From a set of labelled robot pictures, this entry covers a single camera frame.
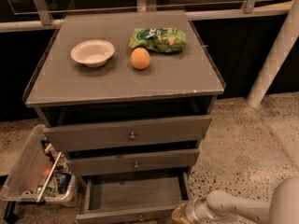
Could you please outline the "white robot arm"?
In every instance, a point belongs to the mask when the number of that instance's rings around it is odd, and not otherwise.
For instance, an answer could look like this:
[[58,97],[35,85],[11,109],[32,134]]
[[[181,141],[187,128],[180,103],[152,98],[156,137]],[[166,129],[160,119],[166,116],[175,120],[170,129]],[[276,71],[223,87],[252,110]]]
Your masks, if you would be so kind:
[[270,203],[213,190],[205,199],[193,198],[181,204],[171,218],[176,224],[204,224],[205,221],[229,222],[233,216],[255,224],[299,224],[299,177],[283,180]]

